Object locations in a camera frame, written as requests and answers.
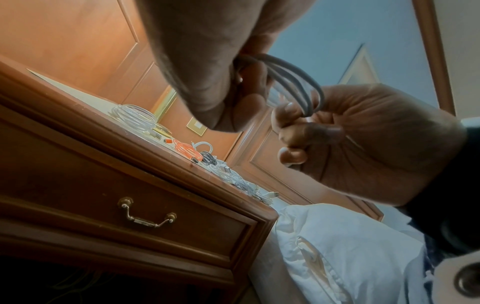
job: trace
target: drawer front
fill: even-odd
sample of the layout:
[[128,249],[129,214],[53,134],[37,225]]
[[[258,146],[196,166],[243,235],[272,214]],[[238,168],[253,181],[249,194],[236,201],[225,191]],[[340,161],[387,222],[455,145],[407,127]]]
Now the drawer front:
[[[230,267],[256,221],[0,109],[0,213]],[[118,201],[133,200],[127,219]]]

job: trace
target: button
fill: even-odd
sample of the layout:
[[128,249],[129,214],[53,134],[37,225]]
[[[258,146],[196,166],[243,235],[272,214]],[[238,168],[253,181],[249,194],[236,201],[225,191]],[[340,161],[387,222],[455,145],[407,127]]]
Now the button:
[[480,263],[462,268],[455,276],[455,288],[464,296],[480,297]]

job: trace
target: pillow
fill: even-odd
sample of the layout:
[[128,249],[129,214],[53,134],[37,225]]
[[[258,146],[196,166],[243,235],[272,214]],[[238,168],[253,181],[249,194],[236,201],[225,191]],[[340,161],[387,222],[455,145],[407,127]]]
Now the pillow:
[[319,304],[397,303],[405,267],[423,246],[366,215],[330,204],[288,206],[280,211],[275,231],[292,279],[309,302]]

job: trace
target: blue wall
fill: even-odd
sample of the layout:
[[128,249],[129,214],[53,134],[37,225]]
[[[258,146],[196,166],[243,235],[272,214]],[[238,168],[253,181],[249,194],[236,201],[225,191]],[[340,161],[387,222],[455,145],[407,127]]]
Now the blue wall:
[[319,0],[270,54],[331,85],[363,43],[381,82],[438,106],[411,0]]

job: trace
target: metal handle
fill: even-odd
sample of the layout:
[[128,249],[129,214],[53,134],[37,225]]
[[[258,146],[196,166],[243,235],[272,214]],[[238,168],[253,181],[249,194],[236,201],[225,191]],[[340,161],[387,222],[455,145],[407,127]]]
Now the metal handle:
[[167,214],[165,216],[165,220],[163,222],[161,222],[160,224],[155,224],[154,222],[146,220],[146,219],[133,217],[133,216],[130,215],[130,207],[132,206],[133,203],[134,203],[133,199],[131,199],[130,197],[124,197],[124,198],[121,198],[118,201],[118,207],[120,209],[126,209],[127,220],[133,221],[134,223],[144,225],[144,226],[147,226],[147,227],[158,228],[165,223],[171,224],[171,223],[175,222],[175,220],[177,219],[177,215],[173,212]]

